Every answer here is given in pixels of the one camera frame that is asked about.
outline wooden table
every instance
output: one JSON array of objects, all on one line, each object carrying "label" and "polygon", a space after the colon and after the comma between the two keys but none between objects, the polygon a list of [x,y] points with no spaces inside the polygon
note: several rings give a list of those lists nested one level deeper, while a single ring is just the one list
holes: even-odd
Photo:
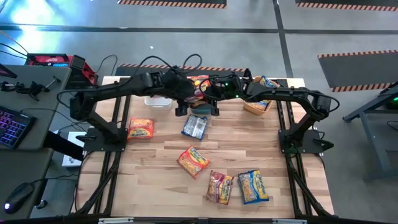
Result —
[{"label": "wooden table", "polygon": [[[104,77],[103,84],[113,83],[119,78]],[[301,78],[288,78],[287,81],[289,86],[304,86]],[[115,99],[99,102],[96,112],[110,121],[114,102]],[[208,116],[209,125],[205,137],[199,141],[180,134],[187,116],[175,116],[176,102],[169,111],[153,111],[144,104],[143,97],[131,97],[129,116],[153,119],[155,132],[152,139],[128,142],[121,158],[112,216],[294,217],[285,158],[280,153],[277,138],[280,127],[276,103],[262,116],[243,110],[243,101],[240,99],[221,101],[218,106],[220,116]],[[298,122],[305,112],[296,103],[292,103],[292,106]],[[289,121],[286,119],[285,122],[289,128]],[[191,145],[211,161],[196,180],[176,163],[180,153]],[[95,152],[84,163],[78,186],[78,208],[88,200],[98,185],[103,157],[103,152]],[[309,189],[324,208],[333,213],[321,161],[314,155],[303,154],[302,157]],[[270,196],[269,202],[243,205],[238,178],[234,179],[229,205],[206,201],[211,170],[237,176],[240,172],[257,168],[260,168]],[[105,190],[102,205],[105,204],[107,194],[108,189]],[[304,212],[300,190],[298,197]]]}]

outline hazard stripe tape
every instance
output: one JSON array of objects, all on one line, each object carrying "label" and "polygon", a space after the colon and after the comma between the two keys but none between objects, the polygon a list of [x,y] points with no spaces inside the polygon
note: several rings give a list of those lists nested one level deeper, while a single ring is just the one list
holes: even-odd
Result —
[{"label": "hazard stripe tape", "polygon": [[361,90],[383,90],[394,83],[378,83],[369,85],[354,85],[354,86],[338,86],[332,87],[330,90],[335,93],[344,91],[361,91]]},{"label": "hazard stripe tape", "polygon": [[352,52],[352,53],[337,53],[337,54],[320,54],[318,58],[323,57],[340,57],[340,56],[354,56],[354,55],[367,55],[367,54],[391,54],[398,53],[397,50],[374,50],[368,52]]},{"label": "hazard stripe tape", "polygon": [[[118,67],[138,67],[138,64],[122,63]],[[167,65],[141,65],[141,68],[167,68]],[[194,66],[185,66],[180,68],[193,70]],[[219,67],[198,67],[197,70],[211,70],[211,71],[233,71],[244,72],[245,68],[219,68]]]},{"label": "hazard stripe tape", "polygon": [[195,2],[172,2],[172,1],[135,1],[119,0],[118,4],[136,6],[172,6],[172,7],[200,7],[209,9],[224,9],[226,4],[216,3],[195,3]]},{"label": "hazard stripe tape", "polygon": [[323,9],[352,9],[352,10],[370,10],[370,11],[389,11],[398,12],[398,7],[395,6],[359,6],[351,4],[324,4],[324,3],[296,3],[298,7],[312,7]]}]

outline red device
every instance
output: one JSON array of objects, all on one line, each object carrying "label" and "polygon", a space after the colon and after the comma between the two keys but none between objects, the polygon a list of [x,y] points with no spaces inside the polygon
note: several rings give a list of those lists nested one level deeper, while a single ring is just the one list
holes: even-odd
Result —
[{"label": "red device", "polygon": [[71,68],[72,73],[65,87],[66,90],[87,88],[97,83],[97,74],[86,63],[86,60],[78,55],[28,54],[27,56],[25,65]]}]

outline orange noodle package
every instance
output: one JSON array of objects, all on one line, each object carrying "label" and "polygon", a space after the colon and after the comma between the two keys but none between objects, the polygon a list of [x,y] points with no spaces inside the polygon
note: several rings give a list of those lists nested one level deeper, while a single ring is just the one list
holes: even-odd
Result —
[{"label": "orange noodle package", "polygon": [[154,122],[151,119],[130,118],[129,134],[130,139],[150,139],[154,135]]},{"label": "orange noodle package", "polygon": [[206,199],[227,205],[231,195],[233,179],[234,177],[211,171]]},{"label": "orange noodle package", "polygon": [[185,169],[194,179],[206,168],[210,161],[204,158],[194,147],[189,147],[181,153],[177,163]]}]

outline white container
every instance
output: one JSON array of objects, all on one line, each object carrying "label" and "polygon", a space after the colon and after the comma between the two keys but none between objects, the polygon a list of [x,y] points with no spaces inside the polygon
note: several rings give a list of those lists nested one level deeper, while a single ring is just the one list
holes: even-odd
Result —
[{"label": "white container", "polygon": [[173,105],[172,99],[166,99],[161,96],[145,96],[144,102],[145,105],[150,106],[154,110],[169,110]]}]

